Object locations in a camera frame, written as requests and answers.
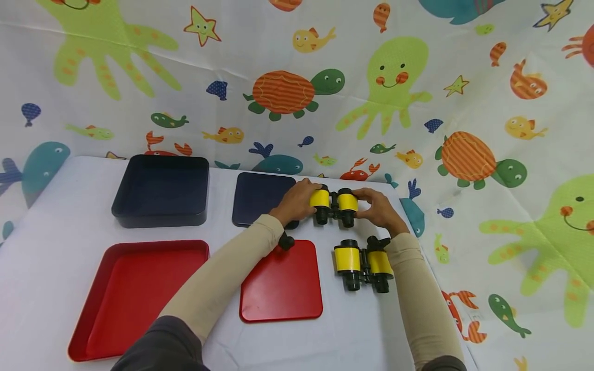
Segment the red tray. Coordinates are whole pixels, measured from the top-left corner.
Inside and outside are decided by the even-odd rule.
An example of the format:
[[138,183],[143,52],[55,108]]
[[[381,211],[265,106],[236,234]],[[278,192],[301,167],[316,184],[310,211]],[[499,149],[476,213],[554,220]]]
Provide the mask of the red tray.
[[276,246],[241,285],[239,317],[244,322],[292,321],[322,315],[315,246],[296,240],[287,252]]
[[70,358],[81,362],[124,354],[207,259],[202,240],[111,246],[74,329]]

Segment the yellow starfish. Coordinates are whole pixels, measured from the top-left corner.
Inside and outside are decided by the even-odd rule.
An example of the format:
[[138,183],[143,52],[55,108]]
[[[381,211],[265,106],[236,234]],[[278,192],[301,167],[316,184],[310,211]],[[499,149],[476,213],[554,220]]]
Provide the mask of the yellow starfish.
[[217,24],[216,20],[209,20],[204,18],[198,9],[190,7],[192,23],[184,28],[184,32],[198,34],[200,46],[204,46],[208,38],[221,41],[220,37],[214,32],[214,27]]
[[467,86],[469,83],[470,81],[464,80],[462,75],[458,76],[458,78],[454,81],[452,85],[444,88],[444,90],[449,90],[445,97],[449,97],[450,95],[454,94],[454,92],[464,94],[464,87]]
[[566,15],[571,13],[569,7],[573,4],[573,0],[561,0],[557,4],[541,4],[542,11],[546,13],[543,19],[539,20],[532,27],[549,26],[547,32],[551,31],[553,27]]

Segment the toy binoculars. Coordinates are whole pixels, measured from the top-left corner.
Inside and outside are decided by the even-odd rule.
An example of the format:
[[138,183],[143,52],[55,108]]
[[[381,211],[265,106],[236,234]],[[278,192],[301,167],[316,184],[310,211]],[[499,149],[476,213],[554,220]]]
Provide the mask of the toy binoculars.
[[394,271],[384,251],[389,243],[389,238],[378,240],[370,236],[366,249],[360,249],[355,240],[342,240],[340,246],[334,247],[336,272],[342,276],[348,291],[358,291],[361,281],[371,284],[377,293],[390,291],[388,280],[394,278]]
[[323,226],[328,223],[328,218],[333,218],[341,219],[345,228],[355,225],[355,213],[359,210],[358,199],[349,188],[330,192],[325,184],[311,195],[309,206],[315,207],[315,220],[319,225]]

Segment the person's left hand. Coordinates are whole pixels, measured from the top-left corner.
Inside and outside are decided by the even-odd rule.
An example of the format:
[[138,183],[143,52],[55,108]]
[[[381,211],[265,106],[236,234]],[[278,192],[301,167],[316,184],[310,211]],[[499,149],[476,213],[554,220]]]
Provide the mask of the person's left hand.
[[302,220],[315,213],[315,207],[309,206],[309,198],[316,189],[322,187],[308,178],[302,179],[285,193],[279,205],[270,210],[269,215],[277,218],[284,226],[292,220]]

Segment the dark sleeve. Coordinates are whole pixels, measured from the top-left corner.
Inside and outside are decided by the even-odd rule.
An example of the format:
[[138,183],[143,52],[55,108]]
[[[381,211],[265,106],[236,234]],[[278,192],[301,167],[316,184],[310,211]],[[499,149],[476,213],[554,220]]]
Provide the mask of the dark sleeve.
[[113,366],[112,371],[208,371],[202,344],[184,321],[173,316],[155,322]]
[[466,366],[456,357],[441,356],[427,363],[422,371],[466,371]]

